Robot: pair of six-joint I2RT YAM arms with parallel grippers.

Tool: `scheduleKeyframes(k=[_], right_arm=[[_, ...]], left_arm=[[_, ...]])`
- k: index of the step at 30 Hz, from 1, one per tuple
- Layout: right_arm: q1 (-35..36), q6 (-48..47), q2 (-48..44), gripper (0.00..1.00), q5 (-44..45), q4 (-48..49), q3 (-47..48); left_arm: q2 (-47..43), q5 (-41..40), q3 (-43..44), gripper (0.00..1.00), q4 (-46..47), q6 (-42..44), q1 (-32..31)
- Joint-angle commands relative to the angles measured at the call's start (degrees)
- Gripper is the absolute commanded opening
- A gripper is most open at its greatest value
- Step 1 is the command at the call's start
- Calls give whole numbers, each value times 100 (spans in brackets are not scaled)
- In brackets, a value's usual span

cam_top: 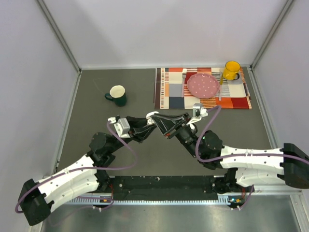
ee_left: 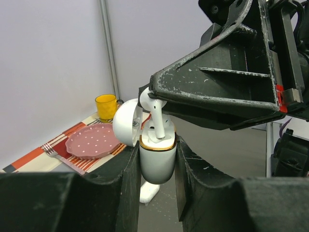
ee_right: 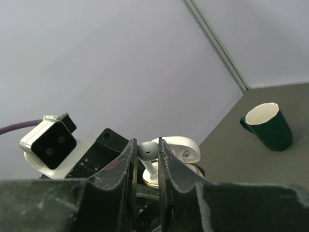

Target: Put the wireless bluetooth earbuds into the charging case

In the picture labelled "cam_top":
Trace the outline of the small white earbud case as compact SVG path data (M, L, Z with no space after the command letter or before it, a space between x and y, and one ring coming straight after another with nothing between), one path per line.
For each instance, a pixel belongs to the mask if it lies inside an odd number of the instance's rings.
M146 115L146 120L147 120L147 125L152 125L154 124L154 120L152 119L152 116L154 116L155 114L158 114L159 112L158 111L153 111L153 112L149 112L147 115Z

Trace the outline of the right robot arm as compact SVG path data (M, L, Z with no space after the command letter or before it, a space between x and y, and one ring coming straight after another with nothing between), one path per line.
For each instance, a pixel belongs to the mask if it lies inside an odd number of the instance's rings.
M215 184L223 192L262 184L286 184L296 189L308 189L309 157L300 148L291 143L266 150L230 147L207 127L197 136L195 123L208 113L204 108L194 110L193 116L151 112L146 118L148 124L156 125L167 139L176 137L204 167L227 169L223 183Z

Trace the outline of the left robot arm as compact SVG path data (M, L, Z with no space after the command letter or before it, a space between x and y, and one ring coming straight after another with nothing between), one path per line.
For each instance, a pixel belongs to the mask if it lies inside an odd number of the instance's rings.
M39 181L30 179L23 184L15 212L23 214L30 226L46 220L63 204L93 191L109 187L108 170L114 161L113 153L122 147L129 150L131 141L143 142L156 124L146 118L110 117L108 133L97 132L90 142L90 151L61 171Z

